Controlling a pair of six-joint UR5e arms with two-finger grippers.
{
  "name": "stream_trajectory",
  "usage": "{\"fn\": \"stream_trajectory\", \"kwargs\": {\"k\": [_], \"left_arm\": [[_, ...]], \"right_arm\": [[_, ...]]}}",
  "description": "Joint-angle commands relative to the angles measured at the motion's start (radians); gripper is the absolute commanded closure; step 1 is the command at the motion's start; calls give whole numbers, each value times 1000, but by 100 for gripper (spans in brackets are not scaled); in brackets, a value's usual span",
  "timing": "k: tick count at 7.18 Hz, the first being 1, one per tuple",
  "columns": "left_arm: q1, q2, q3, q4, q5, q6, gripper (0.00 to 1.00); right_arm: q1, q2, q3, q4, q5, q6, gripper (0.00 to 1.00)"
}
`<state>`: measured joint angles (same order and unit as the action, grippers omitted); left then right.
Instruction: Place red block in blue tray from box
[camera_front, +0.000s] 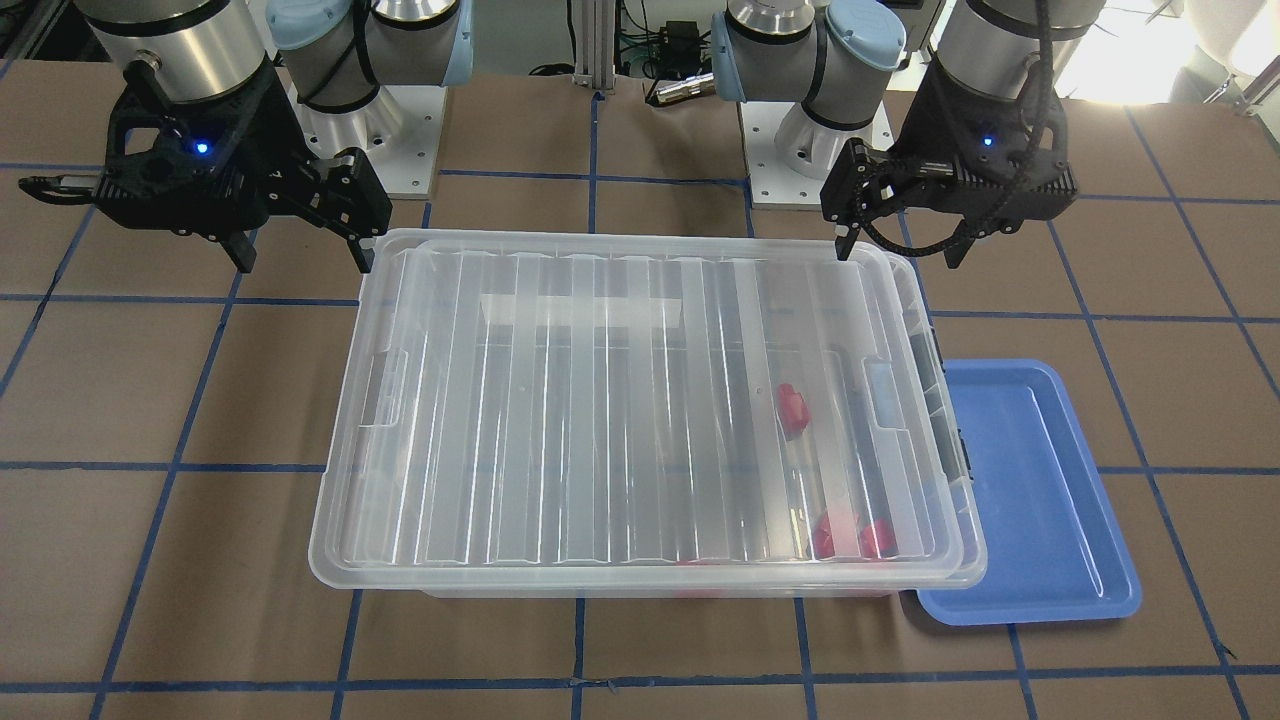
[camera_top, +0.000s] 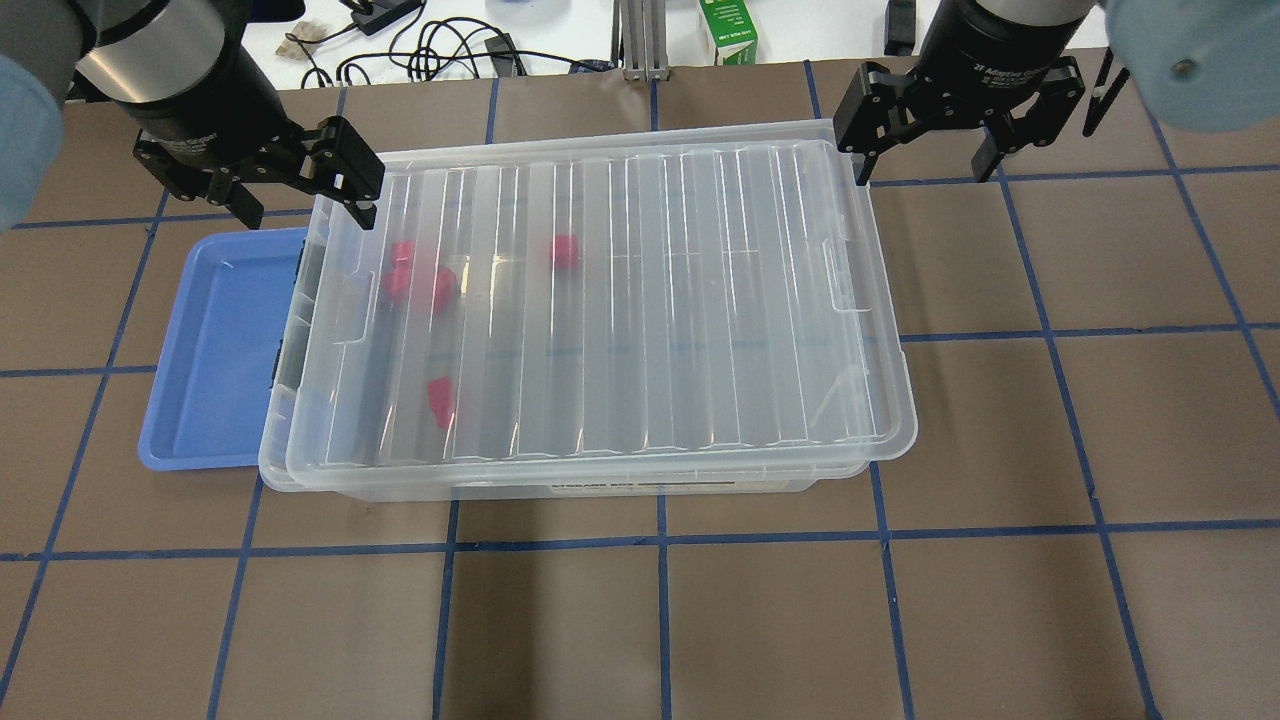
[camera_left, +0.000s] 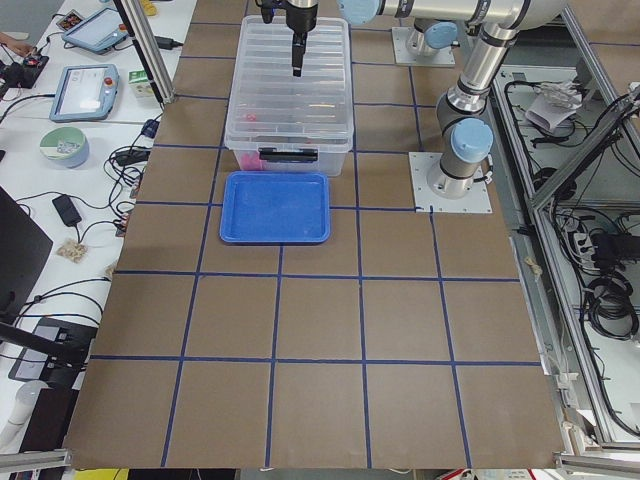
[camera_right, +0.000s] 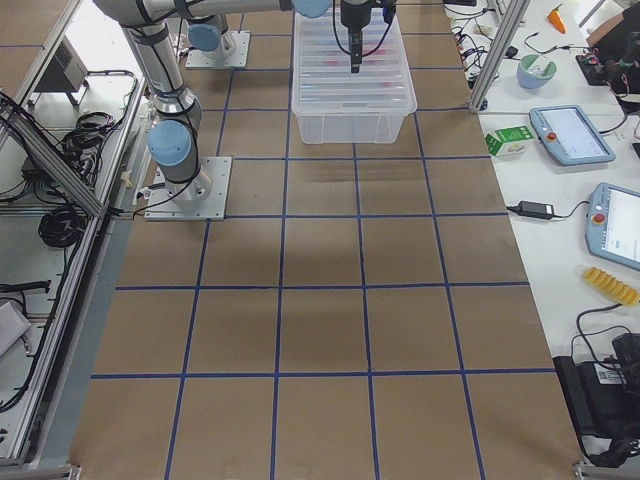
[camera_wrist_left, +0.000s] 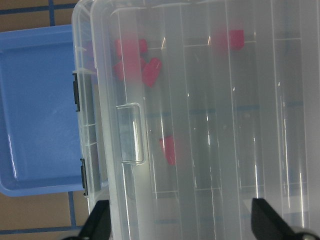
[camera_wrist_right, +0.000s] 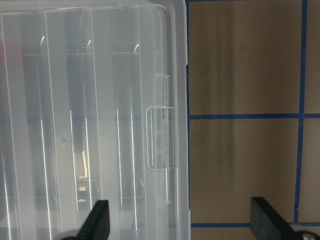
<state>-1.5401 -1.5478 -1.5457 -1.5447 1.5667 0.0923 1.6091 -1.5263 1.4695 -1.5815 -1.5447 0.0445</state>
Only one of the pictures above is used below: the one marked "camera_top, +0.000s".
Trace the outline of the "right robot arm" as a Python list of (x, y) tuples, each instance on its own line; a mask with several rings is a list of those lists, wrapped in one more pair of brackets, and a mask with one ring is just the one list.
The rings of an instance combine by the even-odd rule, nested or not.
[[(1068, 45), (1094, 8), (1108, 46), (1087, 82)], [(1244, 129), (1277, 115), (1277, 29), (1275, 1), (942, 1), (908, 73), (858, 68), (836, 146), (865, 184), (891, 149), (980, 128), (972, 174), (984, 182), (1006, 156), (1053, 143), (1080, 104), (1093, 135), (1128, 85), (1166, 124)]]

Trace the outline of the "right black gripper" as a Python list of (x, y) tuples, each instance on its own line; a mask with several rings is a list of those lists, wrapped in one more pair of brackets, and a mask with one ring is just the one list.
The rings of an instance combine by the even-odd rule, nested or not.
[(870, 182), (888, 150), (943, 129), (986, 128), (975, 181), (1030, 145), (1056, 141), (1084, 96), (1065, 55), (1064, 1), (942, 1), (908, 74), (864, 61), (835, 111), (835, 137)]

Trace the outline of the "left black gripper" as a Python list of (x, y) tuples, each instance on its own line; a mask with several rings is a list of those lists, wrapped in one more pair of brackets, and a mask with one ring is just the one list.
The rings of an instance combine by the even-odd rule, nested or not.
[(122, 23), (93, 49), (93, 86), (140, 124), (134, 158), (180, 201), (260, 229), (262, 204), (233, 168), (262, 149), (268, 183), (329, 199), (364, 231), (376, 224), (383, 160), (344, 117), (293, 122), (221, 22)]

